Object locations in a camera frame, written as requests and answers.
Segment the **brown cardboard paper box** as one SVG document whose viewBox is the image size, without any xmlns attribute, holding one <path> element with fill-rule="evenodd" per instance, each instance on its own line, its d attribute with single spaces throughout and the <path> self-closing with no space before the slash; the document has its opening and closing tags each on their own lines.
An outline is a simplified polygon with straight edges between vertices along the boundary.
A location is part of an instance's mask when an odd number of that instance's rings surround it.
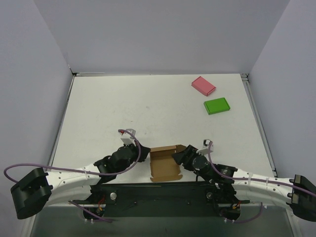
<svg viewBox="0 0 316 237">
<path fill-rule="evenodd" d="M 150 168 L 152 182 L 178 181 L 183 175 L 180 166 L 175 162 L 172 155 L 185 150 L 183 145 L 173 145 L 151 148 Z"/>
</svg>

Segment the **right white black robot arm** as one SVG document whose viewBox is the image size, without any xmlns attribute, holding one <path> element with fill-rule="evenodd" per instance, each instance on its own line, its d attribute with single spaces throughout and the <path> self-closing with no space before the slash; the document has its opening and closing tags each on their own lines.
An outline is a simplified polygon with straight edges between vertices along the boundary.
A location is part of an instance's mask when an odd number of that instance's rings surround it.
<svg viewBox="0 0 316 237">
<path fill-rule="evenodd" d="M 202 178 L 214 205 L 261 202 L 289 209 L 303 220 L 316 220 L 316 186 L 305 176 L 276 178 L 253 174 L 233 166 L 214 164 L 210 154 L 189 145 L 172 155 L 174 161 Z"/>
</svg>

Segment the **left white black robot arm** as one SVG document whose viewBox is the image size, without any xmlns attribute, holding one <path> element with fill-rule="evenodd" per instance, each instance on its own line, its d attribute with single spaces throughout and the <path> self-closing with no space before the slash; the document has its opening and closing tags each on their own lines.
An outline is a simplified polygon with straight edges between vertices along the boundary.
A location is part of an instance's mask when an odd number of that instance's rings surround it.
<svg viewBox="0 0 316 237">
<path fill-rule="evenodd" d="M 27 219 L 45 206 L 69 200 L 96 203 L 101 198 L 96 185 L 116 179 L 133 164 L 143 162 L 149 152 L 150 148 L 142 145 L 123 145 L 112 155 L 83 168 L 35 168 L 10 189 L 17 218 Z"/>
</svg>

